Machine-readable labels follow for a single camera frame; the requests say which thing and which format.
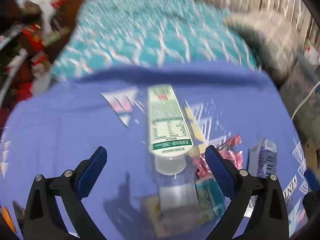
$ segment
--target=metal screw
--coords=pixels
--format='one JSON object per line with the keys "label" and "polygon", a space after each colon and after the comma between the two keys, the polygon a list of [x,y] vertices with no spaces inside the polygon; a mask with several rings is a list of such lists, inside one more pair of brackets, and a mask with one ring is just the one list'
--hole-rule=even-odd
{"label": "metal screw", "polygon": [[70,177],[72,175],[72,171],[71,170],[67,170],[64,172],[64,176],[66,177]]}
{"label": "metal screw", "polygon": [[41,179],[42,179],[42,175],[41,174],[36,176],[36,181],[40,181]]}
{"label": "metal screw", "polygon": [[244,176],[244,177],[245,177],[245,176],[248,176],[248,172],[247,172],[246,170],[241,170],[241,171],[240,171],[240,175],[241,175],[241,176]]}
{"label": "metal screw", "polygon": [[270,175],[270,179],[272,179],[272,180],[277,180],[278,178],[277,178],[277,176],[276,176],[276,175],[271,174],[271,175]]}

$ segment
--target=gray fabric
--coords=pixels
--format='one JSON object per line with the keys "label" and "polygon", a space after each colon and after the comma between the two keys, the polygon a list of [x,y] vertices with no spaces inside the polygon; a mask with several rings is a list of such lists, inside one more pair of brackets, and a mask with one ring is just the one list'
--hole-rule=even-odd
{"label": "gray fabric", "polygon": [[[280,89],[281,98],[292,115],[297,106],[314,87],[314,82],[308,77],[301,67],[303,62],[299,60],[290,77]],[[307,102],[300,108],[293,119],[301,140],[311,138],[320,149],[320,93],[313,93]]]}
{"label": "gray fabric", "polygon": [[282,85],[290,75],[303,41],[281,14],[260,11],[233,14],[224,23],[239,33],[251,48],[256,48],[262,68],[274,83]]}

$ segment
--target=brown wooden surface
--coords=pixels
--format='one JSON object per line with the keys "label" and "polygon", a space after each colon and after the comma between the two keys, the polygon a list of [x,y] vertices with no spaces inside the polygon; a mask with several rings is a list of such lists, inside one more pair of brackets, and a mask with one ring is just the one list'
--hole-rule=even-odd
{"label": "brown wooden surface", "polygon": [[69,33],[69,35],[62,37],[60,40],[56,41],[46,49],[46,53],[49,56],[50,62],[53,62],[55,60],[65,44],[69,41],[72,30],[76,25],[76,16],[78,13],[78,9],[83,1],[84,0],[68,0],[59,9],[61,17],[65,21],[66,25],[70,28],[71,32]]}

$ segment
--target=teal and white cloth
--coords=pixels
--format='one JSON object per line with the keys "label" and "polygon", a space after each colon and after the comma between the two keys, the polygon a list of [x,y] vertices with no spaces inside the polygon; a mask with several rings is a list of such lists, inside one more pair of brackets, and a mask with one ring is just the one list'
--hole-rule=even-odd
{"label": "teal and white cloth", "polygon": [[219,59],[254,70],[247,44],[222,24],[228,13],[195,0],[87,0],[51,71],[65,80],[119,64]]}

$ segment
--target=table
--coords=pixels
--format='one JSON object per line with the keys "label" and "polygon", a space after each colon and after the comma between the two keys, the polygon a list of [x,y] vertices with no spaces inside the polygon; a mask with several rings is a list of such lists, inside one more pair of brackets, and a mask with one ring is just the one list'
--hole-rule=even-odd
{"label": "table", "polygon": [[[262,138],[278,146],[277,176],[286,192],[291,232],[303,222],[305,159],[296,130],[279,94],[265,73],[225,61],[166,65],[161,69],[122,66],[81,80],[55,85],[19,103],[1,138],[0,204],[14,214],[12,201],[25,206],[34,177],[60,176],[87,159],[98,146],[108,161],[83,205],[107,239],[150,239],[141,200],[157,194],[150,175],[147,134],[147,87],[172,84],[202,128],[204,144],[217,144],[239,133],[247,163],[248,149]],[[133,110],[128,127],[101,92],[127,97]],[[172,181],[179,184],[180,174]],[[74,229],[58,198],[62,217]],[[236,232],[243,232],[244,218]],[[214,223],[171,239],[205,239]]]}

